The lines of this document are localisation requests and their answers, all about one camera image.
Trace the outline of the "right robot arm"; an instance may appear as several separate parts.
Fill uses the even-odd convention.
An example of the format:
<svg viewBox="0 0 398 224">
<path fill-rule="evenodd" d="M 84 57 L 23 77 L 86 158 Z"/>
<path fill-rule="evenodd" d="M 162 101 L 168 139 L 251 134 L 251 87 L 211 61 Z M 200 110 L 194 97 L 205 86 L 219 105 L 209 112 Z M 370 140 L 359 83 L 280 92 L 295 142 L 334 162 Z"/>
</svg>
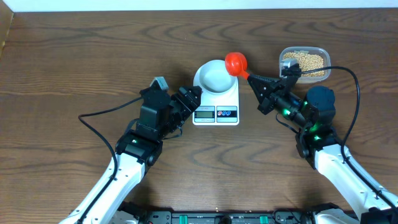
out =
<svg viewBox="0 0 398 224">
<path fill-rule="evenodd" d="M 272 79 L 249 75 L 263 114 L 275 110 L 298 126 L 295 132 L 300 157 L 325 176 L 348 202 L 355 216 L 338 206 L 323 204 L 303 214 L 299 223 L 397 223 L 397 195 L 379 184 L 355 160 L 332 126 L 335 94 L 325 86 L 314 86 L 301 99 L 291 92 L 296 75 Z"/>
</svg>

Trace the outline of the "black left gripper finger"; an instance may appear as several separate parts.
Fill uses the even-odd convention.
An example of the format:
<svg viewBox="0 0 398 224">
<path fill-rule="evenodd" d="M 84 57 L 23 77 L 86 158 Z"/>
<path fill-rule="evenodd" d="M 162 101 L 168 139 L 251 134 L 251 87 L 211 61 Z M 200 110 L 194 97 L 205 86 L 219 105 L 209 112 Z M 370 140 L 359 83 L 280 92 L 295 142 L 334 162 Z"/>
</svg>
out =
<svg viewBox="0 0 398 224">
<path fill-rule="evenodd" d="M 191 93 L 172 95 L 172 114 L 180 123 L 185 122 L 190 115 L 199 107 L 199 97 Z"/>
<path fill-rule="evenodd" d="M 178 93 L 185 104 L 200 106 L 202 89 L 199 86 L 181 86 Z"/>
</svg>

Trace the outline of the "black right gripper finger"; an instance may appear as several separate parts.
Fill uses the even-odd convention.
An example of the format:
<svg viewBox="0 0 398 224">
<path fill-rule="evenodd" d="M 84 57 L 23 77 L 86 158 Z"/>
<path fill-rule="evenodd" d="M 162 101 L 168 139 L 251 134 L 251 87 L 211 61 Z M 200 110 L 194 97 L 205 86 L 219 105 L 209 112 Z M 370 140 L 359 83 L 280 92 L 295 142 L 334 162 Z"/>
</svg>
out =
<svg viewBox="0 0 398 224">
<path fill-rule="evenodd" d="M 280 79 L 250 74 L 249 86 L 254 93 L 272 93 L 280 89 Z"/>
<path fill-rule="evenodd" d="M 259 111 L 272 111 L 274 109 L 274 102 L 269 99 L 269 87 L 252 86 L 251 88 L 259 102 L 259 106 L 257 107 L 257 109 Z"/>
</svg>

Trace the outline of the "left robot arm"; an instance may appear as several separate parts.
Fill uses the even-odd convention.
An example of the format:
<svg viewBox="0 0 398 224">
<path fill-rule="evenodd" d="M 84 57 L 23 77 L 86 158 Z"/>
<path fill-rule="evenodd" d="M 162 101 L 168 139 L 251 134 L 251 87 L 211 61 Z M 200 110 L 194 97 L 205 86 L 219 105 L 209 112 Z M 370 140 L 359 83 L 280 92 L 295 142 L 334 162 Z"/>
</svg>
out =
<svg viewBox="0 0 398 224">
<path fill-rule="evenodd" d="M 182 86 L 169 95 L 160 87 L 140 92 L 142 105 L 116 146 L 104 174 L 63 223 L 109 223 L 128 193 L 138 185 L 162 153 L 163 141 L 181 129 L 199 107 L 199 86 Z"/>
</svg>

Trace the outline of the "red measuring scoop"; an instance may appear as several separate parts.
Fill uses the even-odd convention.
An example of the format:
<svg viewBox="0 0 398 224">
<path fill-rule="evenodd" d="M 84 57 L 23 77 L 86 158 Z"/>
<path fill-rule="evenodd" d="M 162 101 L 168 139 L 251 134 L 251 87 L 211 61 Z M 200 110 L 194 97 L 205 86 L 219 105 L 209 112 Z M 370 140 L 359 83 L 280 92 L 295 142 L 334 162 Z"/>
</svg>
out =
<svg viewBox="0 0 398 224">
<path fill-rule="evenodd" d="M 227 72 L 233 77 L 242 77 L 247 80 L 249 77 L 248 63 L 246 57 L 240 52 L 230 52 L 225 57 L 225 67 Z"/>
</svg>

